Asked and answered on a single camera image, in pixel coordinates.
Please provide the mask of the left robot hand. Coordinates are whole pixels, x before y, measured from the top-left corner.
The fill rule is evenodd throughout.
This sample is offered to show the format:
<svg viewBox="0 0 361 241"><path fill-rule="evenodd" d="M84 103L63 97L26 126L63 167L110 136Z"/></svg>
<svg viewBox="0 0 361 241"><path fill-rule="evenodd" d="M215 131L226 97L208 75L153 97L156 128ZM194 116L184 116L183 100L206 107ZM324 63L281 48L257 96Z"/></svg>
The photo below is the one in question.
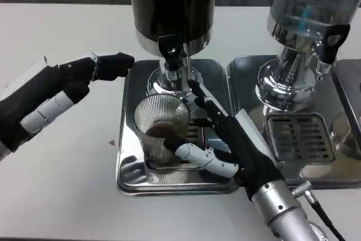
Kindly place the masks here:
<svg viewBox="0 0 361 241"><path fill-rule="evenodd" d="M14 153L57 117L83 100L91 82L126 77L133 56L90 54L50 66L41 60L8 85L1 95L1 158Z"/></svg>

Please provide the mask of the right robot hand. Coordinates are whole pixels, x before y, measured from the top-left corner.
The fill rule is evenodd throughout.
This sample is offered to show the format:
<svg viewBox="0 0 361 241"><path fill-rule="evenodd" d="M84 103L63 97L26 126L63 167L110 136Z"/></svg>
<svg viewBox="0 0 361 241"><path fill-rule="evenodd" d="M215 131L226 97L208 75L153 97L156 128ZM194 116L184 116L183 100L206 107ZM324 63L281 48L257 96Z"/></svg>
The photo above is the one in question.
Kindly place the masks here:
<svg viewBox="0 0 361 241"><path fill-rule="evenodd" d="M164 146L168 150L211 173L234 178L246 189L249 199L265 184L285 180L271 158L256 147L244 127L225 111L203 84L195 80L188 80L187 84L195 95L196 105L208 114L207 118L197 119L195 124L213 129L230 152L203 150L174 133L164 140Z"/></svg>

